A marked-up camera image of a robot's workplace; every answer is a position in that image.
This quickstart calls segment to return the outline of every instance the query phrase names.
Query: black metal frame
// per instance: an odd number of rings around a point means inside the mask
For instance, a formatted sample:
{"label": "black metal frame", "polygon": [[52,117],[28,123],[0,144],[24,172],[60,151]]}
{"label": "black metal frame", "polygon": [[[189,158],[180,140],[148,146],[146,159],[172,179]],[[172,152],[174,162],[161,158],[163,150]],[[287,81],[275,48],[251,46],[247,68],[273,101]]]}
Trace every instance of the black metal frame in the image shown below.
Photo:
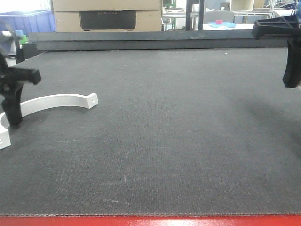
{"label": "black metal frame", "polygon": [[185,30],[191,30],[191,13],[193,4],[199,4],[198,8],[198,30],[203,30],[203,18],[204,18],[204,10],[205,10],[205,0],[187,0],[186,4],[186,26]]}

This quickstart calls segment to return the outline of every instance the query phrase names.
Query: gray table mat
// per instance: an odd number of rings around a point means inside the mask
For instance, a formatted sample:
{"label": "gray table mat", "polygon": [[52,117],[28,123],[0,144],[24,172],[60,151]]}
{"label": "gray table mat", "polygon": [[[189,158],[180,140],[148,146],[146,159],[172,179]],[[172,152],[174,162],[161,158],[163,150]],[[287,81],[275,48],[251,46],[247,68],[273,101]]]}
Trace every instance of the gray table mat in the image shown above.
{"label": "gray table mat", "polygon": [[301,90],[286,49],[45,53],[23,101],[97,93],[25,117],[0,151],[0,215],[301,213]]}

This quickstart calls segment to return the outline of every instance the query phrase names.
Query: white plastic bracket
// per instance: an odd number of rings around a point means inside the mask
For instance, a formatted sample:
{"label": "white plastic bracket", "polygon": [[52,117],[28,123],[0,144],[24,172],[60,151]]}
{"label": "white plastic bracket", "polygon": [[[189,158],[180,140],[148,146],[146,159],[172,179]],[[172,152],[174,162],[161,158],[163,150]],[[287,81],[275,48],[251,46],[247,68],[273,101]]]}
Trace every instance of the white plastic bracket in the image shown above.
{"label": "white plastic bracket", "polygon": [[[57,94],[21,103],[22,117],[54,107],[77,106],[90,109],[98,104],[97,94],[92,93],[88,96],[79,94]],[[9,123],[5,113],[0,114],[0,149],[11,146],[8,128]]]}

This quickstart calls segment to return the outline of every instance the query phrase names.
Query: blue plastic bin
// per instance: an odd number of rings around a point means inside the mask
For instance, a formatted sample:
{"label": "blue plastic bin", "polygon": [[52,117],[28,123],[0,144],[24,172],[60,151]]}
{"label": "blue plastic bin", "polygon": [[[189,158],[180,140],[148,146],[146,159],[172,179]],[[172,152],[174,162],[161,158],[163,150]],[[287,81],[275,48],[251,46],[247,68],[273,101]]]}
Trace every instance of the blue plastic bin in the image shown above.
{"label": "blue plastic bin", "polygon": [[[23,30],[27,36],[32,32],[55,31],[55,18],[51,10],[0,13],[0,20],[10,24],[14,30]],[[7,29],[0,25],[0,31],[5,30]]]}

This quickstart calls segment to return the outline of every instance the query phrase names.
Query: white wall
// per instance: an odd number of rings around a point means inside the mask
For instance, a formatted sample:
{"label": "white wall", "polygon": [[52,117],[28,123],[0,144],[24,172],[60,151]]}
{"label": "white wall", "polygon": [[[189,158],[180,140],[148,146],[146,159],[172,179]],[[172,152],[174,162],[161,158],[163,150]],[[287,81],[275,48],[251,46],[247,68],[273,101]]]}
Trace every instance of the white wall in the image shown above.
{"label": "white wall", "polygon": [[0,13],[50,9],[50,0],[0,0]]}

